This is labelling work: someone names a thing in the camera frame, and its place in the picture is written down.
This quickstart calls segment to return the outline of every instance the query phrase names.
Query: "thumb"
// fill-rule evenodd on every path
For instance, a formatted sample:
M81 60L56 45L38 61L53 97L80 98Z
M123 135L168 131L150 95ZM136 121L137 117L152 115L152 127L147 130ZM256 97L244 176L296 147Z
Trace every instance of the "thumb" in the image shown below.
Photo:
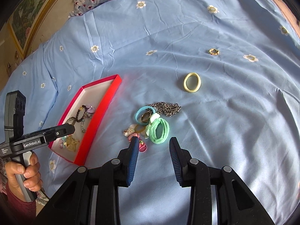
M25 167L16 162L8 162L5 165L8 182L11 186L17 188L19 186L15 174L23 174Z

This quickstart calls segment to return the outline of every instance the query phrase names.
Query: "black gripper frame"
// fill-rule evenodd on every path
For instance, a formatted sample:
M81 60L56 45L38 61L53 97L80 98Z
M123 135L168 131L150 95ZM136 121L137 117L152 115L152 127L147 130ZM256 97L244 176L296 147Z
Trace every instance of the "black gripper frame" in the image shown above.
M181 187L191 187L187 225L212 224L211 185L215 185L218 225L274 225L274 222L247 185L229 166L206 166L181 149L175 137L169 142L176 179Z
M77 168L32 225L90 225L92 220L95 225L120 225L118 189L130 186L138 151L139 139L132 137L129 147L103 166L90 170L84 166Z

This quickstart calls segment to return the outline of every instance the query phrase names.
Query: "red sleeve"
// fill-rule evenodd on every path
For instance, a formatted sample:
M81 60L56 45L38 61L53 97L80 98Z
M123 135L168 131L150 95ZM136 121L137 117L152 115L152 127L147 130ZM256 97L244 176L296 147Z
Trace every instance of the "red sleeve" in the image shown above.
M6 185L7 199L12 213L21 225L30 225L36 217L36 203L24 202L15 197Z

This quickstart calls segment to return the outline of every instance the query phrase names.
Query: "yellow hair tie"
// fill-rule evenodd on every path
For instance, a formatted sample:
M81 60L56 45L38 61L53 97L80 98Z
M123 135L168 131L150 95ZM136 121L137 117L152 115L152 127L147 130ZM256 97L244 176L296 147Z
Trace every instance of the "yellow hair tie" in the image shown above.
M194 88L193 90L190 90L188 87L187 87L187 80L189 77L191 76L196 76L197 79L198 79L198 83L197 83L197 86L196 88ZM185 78L184 78L184 81L183 81L183 87L184 89L187 91L187 92L190 92L190 93L194 93L196 92L201 86L201 79L200 79L200 76L197 74L197 73L189 73Z

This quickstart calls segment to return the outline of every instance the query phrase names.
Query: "picture frame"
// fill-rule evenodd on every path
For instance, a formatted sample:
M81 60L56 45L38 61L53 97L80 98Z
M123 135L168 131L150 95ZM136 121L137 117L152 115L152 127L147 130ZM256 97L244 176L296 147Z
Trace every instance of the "picture frame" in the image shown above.
M55 2L22 0L9 18L7 27L22 60L31 54L34 36Z

